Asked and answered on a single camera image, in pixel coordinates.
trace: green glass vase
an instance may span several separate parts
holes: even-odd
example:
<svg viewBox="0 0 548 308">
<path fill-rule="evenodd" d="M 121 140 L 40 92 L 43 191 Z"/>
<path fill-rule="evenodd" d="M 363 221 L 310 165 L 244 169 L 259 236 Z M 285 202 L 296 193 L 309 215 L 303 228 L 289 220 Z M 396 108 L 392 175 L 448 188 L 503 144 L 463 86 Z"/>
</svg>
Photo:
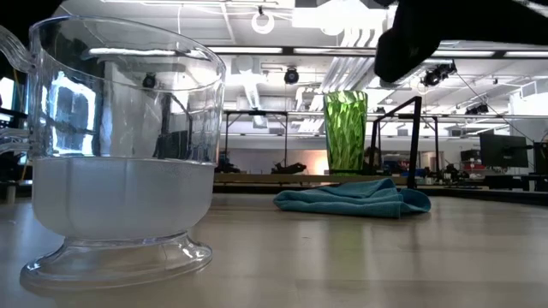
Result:
<svg viewBox="0 0 548 308">
<path fill-rule="evenodd" d="M 363 166 L 367 94 L 339 91 L 324 95 L 327 160 L 331 174 L 358 174 Z"/>
</svg>

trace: table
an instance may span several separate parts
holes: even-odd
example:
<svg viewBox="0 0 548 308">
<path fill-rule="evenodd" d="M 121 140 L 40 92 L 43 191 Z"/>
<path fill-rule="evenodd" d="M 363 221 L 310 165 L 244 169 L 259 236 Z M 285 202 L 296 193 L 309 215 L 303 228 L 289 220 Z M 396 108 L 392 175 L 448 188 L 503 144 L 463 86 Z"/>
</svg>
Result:
<svg viewBox="0 0 548 308">
<path fill-rule="evenodd" d="M 0 307 L 546 307 L 548 210 L 432 198 L 402 220 L 281 212 L 271 195 L 215 195 L 193 237 L 214 257 L 169 281 L 31 293 L 19 270 L 61 237 L 28 200 L 0 205 Z"/>
</svg>

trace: desk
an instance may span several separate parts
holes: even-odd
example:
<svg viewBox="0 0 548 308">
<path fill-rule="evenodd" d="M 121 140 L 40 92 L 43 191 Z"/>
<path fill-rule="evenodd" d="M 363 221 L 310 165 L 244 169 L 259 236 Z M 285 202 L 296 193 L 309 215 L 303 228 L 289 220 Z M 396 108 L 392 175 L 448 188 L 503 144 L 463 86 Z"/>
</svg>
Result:
<svg viewBox="0 0 548 308">
<path fill-rule="evenodd" d="M 214 196 L 193 230 L 214 251 L 199 273 L 79 293 L 21 288 L 23 264 L 62 239 L 27 201 L 0 205 L 0 307 L 548 306 L 545 208 L 432 198 L 431 213 L 398 221 L 281 212 L 271 200 Z"/>
<path fill-rule="evenodd" d="M 546 191 L 548 175 L 486 175 L 484 183 L 490 189 L 522 188 L 529 191 L 529 181 L 535 182 L 537 191 Z"/>
</svg>

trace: teal towel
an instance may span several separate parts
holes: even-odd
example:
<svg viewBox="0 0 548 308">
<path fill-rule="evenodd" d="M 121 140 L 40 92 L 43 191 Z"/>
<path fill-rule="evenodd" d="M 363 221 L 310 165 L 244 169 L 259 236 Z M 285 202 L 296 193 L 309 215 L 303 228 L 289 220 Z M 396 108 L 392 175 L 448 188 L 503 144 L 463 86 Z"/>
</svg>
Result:
<svg viewBox="0 0 548 308">
<path fill-rule="evenodd" d="M 274 204 L 282 210 L 384 218 L 427 213 L 431 208 L 424 193 L 406 188 L 398 192 L 392 179 L 284 191 Z"/>
</svg>

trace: black metal frame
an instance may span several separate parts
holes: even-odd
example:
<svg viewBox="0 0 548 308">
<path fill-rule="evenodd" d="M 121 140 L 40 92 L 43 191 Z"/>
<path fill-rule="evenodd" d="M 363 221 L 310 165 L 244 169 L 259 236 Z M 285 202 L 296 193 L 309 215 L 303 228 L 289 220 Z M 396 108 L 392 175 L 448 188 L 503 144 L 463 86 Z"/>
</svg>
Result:
<svg viewBox="0 0 548 308">
<path fill-rule="evenodd" d="M 224 156 L 229 156 L 229 127 L 232 125 L 233 122 L 229 121 L 230 115 L 235 114 L 239 115 L 248 115 L 248 116 L 266 116 L 266 115 L 275 115 L 275 116 L 285 116 L 285 145 L 284 145 L 284 152 L 283 152 L 283 166 L 288 166 L 288 123 L 289 123 L 289 115 L 288 111 L 265 111 L 265 110 L 224 110 L 224 114 L 226 115 L 226 129 L 224 134 Z"/>
<path fill-rule="evenodd" d="M 376 148 L 375 143 L 377 141 L 377 133 L 379 137 L 378 150 L 380 152 L 380 122 L 381 120 L 387 117 L 396 116 L 397 111 L 409 106 L 410 104 L 414 104 L 414 113 L 412 115 L 400 114 L 400 115 L 397 115 L 397 117 L 398 119 L 408 119 L 408 118 L 413 119 L 413 132 L 411 133 L 411 154 L 409 158 L 408 188 L 416 188 L 414 175 L 417 169 L 417 152 L 419 150 L 420 109 L 422 108 L 422 97 L 416 96 L 409 99 L 407 102 L 395 107 L 393 110 L 391 110 L 390 112 L 387 112 L 385 115 L 379 116 L 373 122 L 373 132 L 371 135 L 371 150 L 369 153 L 369 168 L 371 172 L 373 172 L 373 161 L 375 160 L 375 148 Z"/>
</svg>

